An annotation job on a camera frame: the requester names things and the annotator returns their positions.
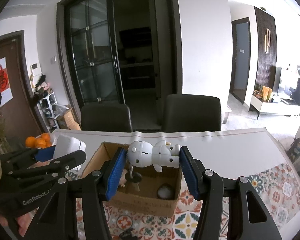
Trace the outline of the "white square charger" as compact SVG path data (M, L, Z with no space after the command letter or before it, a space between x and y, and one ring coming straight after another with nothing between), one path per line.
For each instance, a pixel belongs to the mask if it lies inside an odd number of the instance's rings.
M56 148L53 155L53 160L77 150L82 150L85 152L86 149L86 144L83 141L67 135L59 135L55 146ZM81 169L81 166L82 164L71 170L79 171Z

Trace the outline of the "white robot figurine keychain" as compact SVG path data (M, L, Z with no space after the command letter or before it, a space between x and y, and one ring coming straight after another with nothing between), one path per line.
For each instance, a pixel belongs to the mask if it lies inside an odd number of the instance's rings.
M166 140L157 142L155 145L146 141L137 140L130 144L127 150L129 162L129 175L126 180L132 181L133 167L146 168L153 166L158 172L162 167L179 167L180 145L168 144Z

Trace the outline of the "white basket of oranges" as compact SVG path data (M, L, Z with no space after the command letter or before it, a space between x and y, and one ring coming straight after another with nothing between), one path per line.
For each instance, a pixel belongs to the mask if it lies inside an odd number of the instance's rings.
M29 148L47 148L52 146L52 139L50 133L43 133L38 137L27 137L25 146Z

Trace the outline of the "white shoe rack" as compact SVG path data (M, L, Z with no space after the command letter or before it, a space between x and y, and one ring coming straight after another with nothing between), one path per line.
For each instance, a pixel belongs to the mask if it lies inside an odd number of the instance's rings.
M57 100L54 92L39 100L39 109L48 131L52 133L55 129L58 129L57 118L59 114L57 114Z

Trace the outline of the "patterned tile tablecloth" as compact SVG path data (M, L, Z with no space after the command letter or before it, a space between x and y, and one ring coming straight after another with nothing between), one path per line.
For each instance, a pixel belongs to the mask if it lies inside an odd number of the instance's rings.
M82 178L76 239L282 239L282 228L300 212L300 178L291 163L229 179L188 157L177 176L181 192L170 215L150 213L167 206L160 199L118 208L121 188L104 202L96 192L100 172Z

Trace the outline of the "black rectangular device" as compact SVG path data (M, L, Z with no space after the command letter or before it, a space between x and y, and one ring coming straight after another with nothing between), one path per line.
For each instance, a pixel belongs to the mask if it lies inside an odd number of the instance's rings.
M139 237L132 234L134 229L130 228L119 235L120 240L139 240Z

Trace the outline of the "left dark dining chair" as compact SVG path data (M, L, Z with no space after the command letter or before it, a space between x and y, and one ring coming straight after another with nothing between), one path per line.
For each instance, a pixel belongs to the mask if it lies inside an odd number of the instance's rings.
M130 109L119 103L91 103L81 109L81 129L99 132L132 132Z

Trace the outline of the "dark dining chair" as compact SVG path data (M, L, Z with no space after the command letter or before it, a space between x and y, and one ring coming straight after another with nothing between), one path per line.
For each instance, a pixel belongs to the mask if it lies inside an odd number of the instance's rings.
M99 132L132 132L130 109L119 103L91 103L81 109L81 129Z
M171 94L165 101L161 130L167 133L220 131L221 117L221 102L217 97Z

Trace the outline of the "brown cardboard box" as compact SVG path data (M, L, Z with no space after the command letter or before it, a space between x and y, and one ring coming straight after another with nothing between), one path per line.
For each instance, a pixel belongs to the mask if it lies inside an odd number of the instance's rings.
M113 159L120 147L127 149L128 145L102 142L88 161L82 172L82 177L84 178L94 170L99 170L105 161ZM142 181L139 183L140 190L136 191L135 186L126 182L124 187L119 186L117 188L115 196L106 203L144 215L173 216L180 194L181 169L163 167L162 172L158 173L153 166L149 166L146 168L135 167L134 171L142 175ZM170 200L163 200L158 197L158 189L164 184L170 185L173 189L174 194Z

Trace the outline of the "silver ball speaker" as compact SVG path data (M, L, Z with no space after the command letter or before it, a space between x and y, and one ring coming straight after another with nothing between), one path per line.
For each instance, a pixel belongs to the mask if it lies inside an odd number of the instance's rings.
M157 197L163 200L173 200L175 197L175 188L170 184L164 183L158 188Z

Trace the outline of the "white tv cabinet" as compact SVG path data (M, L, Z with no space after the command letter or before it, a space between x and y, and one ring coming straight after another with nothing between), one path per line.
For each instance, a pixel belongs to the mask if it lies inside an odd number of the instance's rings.
M252 95L248 111L255 111L257 119L260 115L292 116L300 113L300 98L298 100L280 96L273 96L273 98L272 102L265 102Z

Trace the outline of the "right dark dining chair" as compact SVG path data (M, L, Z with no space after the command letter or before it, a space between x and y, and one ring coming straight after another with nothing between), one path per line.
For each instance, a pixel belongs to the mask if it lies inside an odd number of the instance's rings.
M167 133L220 131L221 117L221 102L217 97L171 94L165 101L161 130Z

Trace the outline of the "glass sliding door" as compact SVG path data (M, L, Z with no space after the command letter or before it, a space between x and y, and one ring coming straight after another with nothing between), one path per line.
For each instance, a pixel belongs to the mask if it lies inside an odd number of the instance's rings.
M125 103L115 34L114 0L79 0L65 7L65 40L79 107Z

